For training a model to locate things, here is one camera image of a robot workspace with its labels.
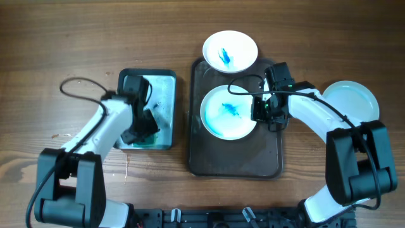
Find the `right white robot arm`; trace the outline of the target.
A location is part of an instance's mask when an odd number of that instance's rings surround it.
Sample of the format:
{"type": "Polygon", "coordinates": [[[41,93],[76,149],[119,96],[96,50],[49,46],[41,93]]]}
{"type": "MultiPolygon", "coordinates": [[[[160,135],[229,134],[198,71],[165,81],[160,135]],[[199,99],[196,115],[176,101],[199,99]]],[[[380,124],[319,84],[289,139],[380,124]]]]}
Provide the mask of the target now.
{"type": "Polygon", "coordinates": [[[309,82],[268,85],[267,101],[254,101],[252,119],[284,124],[296,118],[326,144],[326,184],[301,201],[296,222],[318,227],[355,208],[376,210],[398,178],[389,133],[379,120],[358,122],[329,104],[309,82]]]}

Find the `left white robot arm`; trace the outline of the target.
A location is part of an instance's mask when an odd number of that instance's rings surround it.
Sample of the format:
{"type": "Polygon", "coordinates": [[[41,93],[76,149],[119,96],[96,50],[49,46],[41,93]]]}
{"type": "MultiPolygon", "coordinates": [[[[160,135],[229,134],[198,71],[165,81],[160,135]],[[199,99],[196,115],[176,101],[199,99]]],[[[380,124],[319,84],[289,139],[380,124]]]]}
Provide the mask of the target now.
{"type": "Polygon", "coordinates": [[[107,199],[103,161],[115,142],[134,143],[157,131],[144,110],[144,92],[108,91],[96,114],[60,149],[44,149],[37,160],[36,190],[28,204],[26,224],[68,227],[125,227],[128,204],[107,199]]]}

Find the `green yellow sponge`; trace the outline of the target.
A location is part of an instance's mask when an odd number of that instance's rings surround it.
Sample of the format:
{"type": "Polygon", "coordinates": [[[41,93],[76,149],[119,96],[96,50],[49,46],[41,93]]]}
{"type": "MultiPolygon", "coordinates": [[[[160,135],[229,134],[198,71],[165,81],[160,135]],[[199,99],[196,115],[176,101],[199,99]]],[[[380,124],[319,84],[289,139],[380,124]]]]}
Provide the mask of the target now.
{"type": "Polygon", "coordinates": [[[156,134],[150,135],[139,142],[132,144],[133,147],[153,147],[156,144],[157,136],[156,134]]]}

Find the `grey-white plate bottom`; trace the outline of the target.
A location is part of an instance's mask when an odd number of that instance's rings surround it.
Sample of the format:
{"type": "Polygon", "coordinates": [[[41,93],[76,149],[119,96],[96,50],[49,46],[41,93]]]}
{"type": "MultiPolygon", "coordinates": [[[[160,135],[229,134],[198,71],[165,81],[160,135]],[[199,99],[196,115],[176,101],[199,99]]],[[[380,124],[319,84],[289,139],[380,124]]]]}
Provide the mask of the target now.
{"type": "Polygon", "coordinates": [[[376,97],[365,86],[353,81],[338,81],[328,86],[322,96],[348,116],[354,125],[378,120],[380,109],[376,97]]]}

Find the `white plate top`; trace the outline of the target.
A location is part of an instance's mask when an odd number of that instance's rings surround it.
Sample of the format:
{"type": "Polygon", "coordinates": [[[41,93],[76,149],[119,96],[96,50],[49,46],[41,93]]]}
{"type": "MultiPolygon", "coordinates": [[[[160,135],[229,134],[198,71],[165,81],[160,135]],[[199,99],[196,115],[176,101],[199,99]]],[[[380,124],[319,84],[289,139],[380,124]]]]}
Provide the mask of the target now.
{"type": "Polygon", "coordinates": [[[222,73],[239,73],[248,69],[258,58],[258,47],[248,35],[223,30],[210,35],[202,46],[206,62],[222,73]]]}

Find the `white plate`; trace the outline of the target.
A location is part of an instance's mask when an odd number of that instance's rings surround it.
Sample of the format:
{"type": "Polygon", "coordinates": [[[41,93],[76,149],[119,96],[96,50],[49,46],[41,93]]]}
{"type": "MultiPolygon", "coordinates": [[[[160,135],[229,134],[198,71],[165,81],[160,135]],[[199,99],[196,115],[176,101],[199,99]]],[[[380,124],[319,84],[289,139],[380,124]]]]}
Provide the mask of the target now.
{"type": "Polygon", "coordinates": [[[239,73],[248,69],[258,58],[258,47],[248,35],[223,30],[210,35],[202,46],[206,62],[222,73],[239,73]]]}
{"type": "Polygon", "coordinates": [[[237,85],[215,87],[201,102],[202,124],[219,139],[242,139],[256,126],[256,122],[251,120],[252,100],[253,97],[237,85]]]}

